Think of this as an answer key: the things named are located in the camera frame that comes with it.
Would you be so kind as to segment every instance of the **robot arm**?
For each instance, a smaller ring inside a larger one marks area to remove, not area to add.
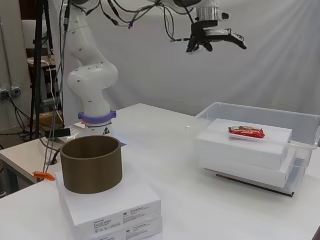
[[[187,14],[191,20],[191,35],[187,52],[196,51],[200,45],[212,51],[211,42],[228,41],[246,49],[244,39],[230,29],[215,30],[219,21],[229,18],[229,14],[218,8],[219,0],[152,0],[154,4],[142,8],[144,15],[154,6],[166,6],[174,11]],[[104,89],[111,87],[118,79],[117,68],[98,50],[86,20],[86,11],[101,7],[101,0],[67,0],[64,29],[72,55],[81,67],[68,75],[70,89],[82,100],[83,113],[79,114],[86,128],[83,135],[103,135],[109,132],[109,124],[115,114],[104,95]],[[196,8],[194,21],[190,8]],[[106,15],[113,23],[114,19]]]
[[[244,38],[232,32],[231,29],[216,30],[219,22],[229,19],[229,14],[219,9],[220,0],[150,0],[155,4],[161,4],[173,9],[179,14],[189,14],[191,8],[196,9],[196,22],[191,16],[191,34],[187,47],[187,52],[191,53],[199,49],[202,45],[207,51],[213,50],[210,42],[226,41],[238,45],[242,49],[247,49]],[[97,6],[99,0],[72,0],[76,6],[85,9]]]

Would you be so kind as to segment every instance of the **cardboard cylinder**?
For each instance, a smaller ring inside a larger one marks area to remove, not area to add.
[[[61,148],[65,187],[90,194],[106,191],[122,179],[120,142],[107,136],[74,139]]]

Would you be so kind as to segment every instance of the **wall outlet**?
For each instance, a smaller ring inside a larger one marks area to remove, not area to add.
[[[13,98],[20,97],[21,95],[21,88],[20,87],[11,87],[11,96]]]
[[[2,89],[0,88],[0,100],[6,100],[9,97],[9,91],[8,89]]]

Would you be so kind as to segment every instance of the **metal stand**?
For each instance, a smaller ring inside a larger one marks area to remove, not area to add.
[[[7,195],[7,193],[4,191],[2,183],[1,183],[1,179],[0,179],[0,199],[5,197],[6,195]]]
[[[36,9],[36,32],[35,32],[35,47],[34,47],[34,73],[32,79],[32,98],[31,98],[31,116],[30,116],[30,140],[33,136],[33,115],[36,115],[35,138],[39,138],[40,130],[40,103],[41,103],[41,52],[42,52],[42,15],[45,14],[47,25],[47,36],[49,41],[50,51],[53,51],[52,35],[49,19],[49,5],[48,0],[38,0]]]

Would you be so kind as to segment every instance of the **table surface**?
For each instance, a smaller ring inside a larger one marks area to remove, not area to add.
[[[122,150],[124,161],[162,200],[164,232],[151,240],[312,239],[320,225],[319,150],[314,151],[299,191],[290,198],[199,169],[192,141],[185,135],[185,125],[192,120],[137,104],[118,111],[113,123],[116,137],[128,144]],[[1,154],[21,158],[15,164],[27,175],[39,166],[36,159],[43,163],[39,144],[26,143]],[[72,239],[54,182],[44,181],[1,199],[0,212],[1,239]]]
[[[33,67],[34,66],[34,58],[30,57],[27,59],[28,65],[29,67]],[[41,56],[41,67],[45,68],[48,66],[54,67],[56,65],[56,61],[55,61],[55,57],[54,55],[51,55],[51,58],[47,57],[47,56]]]

